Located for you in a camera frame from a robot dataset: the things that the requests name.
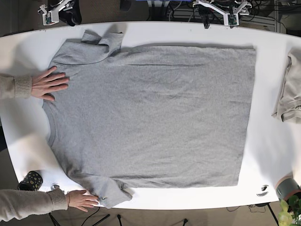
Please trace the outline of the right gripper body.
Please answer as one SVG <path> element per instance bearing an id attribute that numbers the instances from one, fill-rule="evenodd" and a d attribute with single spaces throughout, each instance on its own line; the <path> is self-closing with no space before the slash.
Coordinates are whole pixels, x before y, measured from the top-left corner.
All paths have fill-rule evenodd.
<path id="1" fill-rule="evenodd" d="M 59 23 L 60 16 L 59 13 L 61 11 L 67 11 L 73 9 L 75 5 L 74 0 L 61 0 L 57 2 L 55 5 L 45 4 L 40 5 L 39 14 L 42 15 L 42 21 L 44 26 L 50 26 Z"/>

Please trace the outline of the beige sleeve forearm lower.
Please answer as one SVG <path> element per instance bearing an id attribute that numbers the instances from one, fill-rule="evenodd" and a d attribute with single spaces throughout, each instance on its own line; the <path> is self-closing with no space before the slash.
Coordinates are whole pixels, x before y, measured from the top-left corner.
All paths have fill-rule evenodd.
<path id="1" fill-rule="evenodd" d="M 14 218 L 21 220 L 30 215 L 43 215 L 67 209 L 66 196 L 60 189 L 50 192 L 11 189 L 0 191 L 1 221 L 8 222 Z"/>

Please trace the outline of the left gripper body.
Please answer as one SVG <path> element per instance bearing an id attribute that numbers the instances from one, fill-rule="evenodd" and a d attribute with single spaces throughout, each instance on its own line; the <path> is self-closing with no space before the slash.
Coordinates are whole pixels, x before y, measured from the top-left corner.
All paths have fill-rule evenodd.
<path id="1" fill-rule="evenodd" d="M 202 10 L 209 10 L 211 15 L 215 12 L 222 16 L 224 26 L 235 27 L 239 26 L 240 16 L 250 14 L 252 4 L 247 0 L 196 0 L 194 8 L 200 17 Z"/>

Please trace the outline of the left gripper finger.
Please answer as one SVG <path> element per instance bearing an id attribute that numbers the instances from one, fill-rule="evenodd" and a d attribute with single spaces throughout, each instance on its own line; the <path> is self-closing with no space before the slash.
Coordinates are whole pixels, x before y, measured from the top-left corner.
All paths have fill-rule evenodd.
<path id="1" fill-rule="evenodd" d="M 210 27 L 210 15 L 211 13 L 209 10 L 202 10 L 201 12 L 201 18 L 205 29 L 208 29 Z"/>

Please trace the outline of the person's hand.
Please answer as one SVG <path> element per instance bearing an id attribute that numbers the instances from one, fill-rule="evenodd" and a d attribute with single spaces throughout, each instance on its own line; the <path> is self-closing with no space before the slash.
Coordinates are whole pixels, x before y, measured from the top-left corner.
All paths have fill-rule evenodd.
<path id="1" fill-rule="evenodd" d="M 56 73 L 56 66 L 49 68 L 40 75 L 32 77 L 31 96 L 47 101 L 54 101 L 51 93 L 68 88 L 69 78 L 65 73 Z"/>

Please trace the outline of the beige sleeve forearm upper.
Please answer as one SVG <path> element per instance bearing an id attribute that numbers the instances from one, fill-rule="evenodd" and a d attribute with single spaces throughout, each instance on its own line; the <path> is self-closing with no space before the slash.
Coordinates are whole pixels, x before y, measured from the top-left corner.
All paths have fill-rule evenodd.
<path id="1" fill-rule="evenodd" d="M 32 93 L 30 76 L 0 75 L 0 99 L 29 98 Z"/>

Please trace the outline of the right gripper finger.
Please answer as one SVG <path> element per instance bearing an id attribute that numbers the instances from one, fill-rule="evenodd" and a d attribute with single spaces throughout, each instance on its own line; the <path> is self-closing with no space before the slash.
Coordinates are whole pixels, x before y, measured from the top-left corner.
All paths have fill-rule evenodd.
<path id="1" fill-rule="evenodd" d="M 75 26 L 82 23 L 81 13 L 78 11 L 67 11 L 66 12 L 66 23 L 69 26 Z"/>

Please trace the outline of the person's second hand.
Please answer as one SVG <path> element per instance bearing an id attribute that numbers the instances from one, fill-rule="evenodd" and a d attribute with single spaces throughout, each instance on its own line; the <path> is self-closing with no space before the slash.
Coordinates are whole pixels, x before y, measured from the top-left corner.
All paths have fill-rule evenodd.
<path id="1" fill-rule="evenodd" d="M 86 190 L 74 190 L 65 195 L 68 206 L 76 208 L 83 212 L 88 212 L 89 208 L 94 208 L 98 205 L 98 197 L 86 195 Z"/>

